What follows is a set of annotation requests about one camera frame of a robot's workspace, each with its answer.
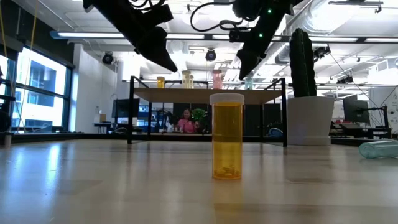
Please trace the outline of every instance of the window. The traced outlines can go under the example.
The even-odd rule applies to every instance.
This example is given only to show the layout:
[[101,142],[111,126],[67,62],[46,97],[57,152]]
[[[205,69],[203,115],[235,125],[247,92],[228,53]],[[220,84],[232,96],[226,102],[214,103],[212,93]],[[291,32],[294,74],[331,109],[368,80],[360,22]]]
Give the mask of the window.
[[64,106],[70,100],[65,88],[67,77],[70,70],[65,66],[24,48],[18,55],[12,126],[63,126]]
[[28,128],[46,128],[52,126],[52,121],[26,119],[25,127]]
[[[0,68],[2,76],[0,79],[7,79],[7,69],[8,69],[8,58],[0,55]],[[0,95],[6,94],[6,85],[0,83]]]
[[66,74],[65,66],[29,49],[18,56],[17,83],[64,95]]
[[16,92],[22,94],[24,104],[22,106],[22,101],[16,101],[17,106],[14,107],[12,114],[12,125],[19,122],[17,119],[20,113],[22,120],[25,122],[25,127],[42,128],[44,124],[62,126],[64,104],[62,98],[35,93],[21,88],[17,88]]

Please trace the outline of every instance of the clear plastic bottle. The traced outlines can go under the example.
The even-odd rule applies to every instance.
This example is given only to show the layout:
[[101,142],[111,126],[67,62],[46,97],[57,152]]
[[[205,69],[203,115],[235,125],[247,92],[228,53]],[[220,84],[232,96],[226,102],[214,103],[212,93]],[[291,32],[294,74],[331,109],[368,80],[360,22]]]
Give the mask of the clear plastic bottle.
[[193,88],[193,75],[189,76],[189,88]]
[[213,94],[210,104],[213,106],[213,177],[240,179],[244,96],[237,93]]
[[246,79],[244,80],[244,89],[245,90],[252,90],[253,89],[253,72],[250,72],[247,76]]
[[398,141],[388,139],[363,143],[359,146],[359,153],[367,159],[398,157]]
[[182,71],[182,88],[190,88],[191,71]]

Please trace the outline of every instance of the shelf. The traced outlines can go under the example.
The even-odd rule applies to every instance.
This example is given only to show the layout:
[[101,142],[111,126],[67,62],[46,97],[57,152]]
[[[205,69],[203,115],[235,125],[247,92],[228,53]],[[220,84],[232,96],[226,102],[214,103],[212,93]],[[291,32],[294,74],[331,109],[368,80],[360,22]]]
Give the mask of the shelf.
[[260,105],[282,95],[276,90],[206,90],[206,89],[160,89],[135,88],[134,94],[154,103],[209,103],[210,95],[216,93],[239,93],[244,95],[245,104]]

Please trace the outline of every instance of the white planter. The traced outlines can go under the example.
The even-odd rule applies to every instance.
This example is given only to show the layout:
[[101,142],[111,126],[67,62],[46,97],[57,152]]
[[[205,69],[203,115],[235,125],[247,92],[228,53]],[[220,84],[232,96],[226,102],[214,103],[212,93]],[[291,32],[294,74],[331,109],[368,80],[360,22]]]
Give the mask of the white planter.
[[287,100],[287,144],[329,146],[335,100],[309,96]]

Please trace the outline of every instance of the pink shirt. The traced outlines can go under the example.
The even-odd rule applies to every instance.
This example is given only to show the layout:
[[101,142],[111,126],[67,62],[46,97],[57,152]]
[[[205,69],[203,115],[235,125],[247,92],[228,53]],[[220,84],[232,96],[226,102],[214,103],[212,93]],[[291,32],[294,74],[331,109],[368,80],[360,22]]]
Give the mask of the pink shirt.
[[182,132],[184,133],[195,133],[195,123],[192,121],[181,119],[178,121],[178,126],[182,128]]

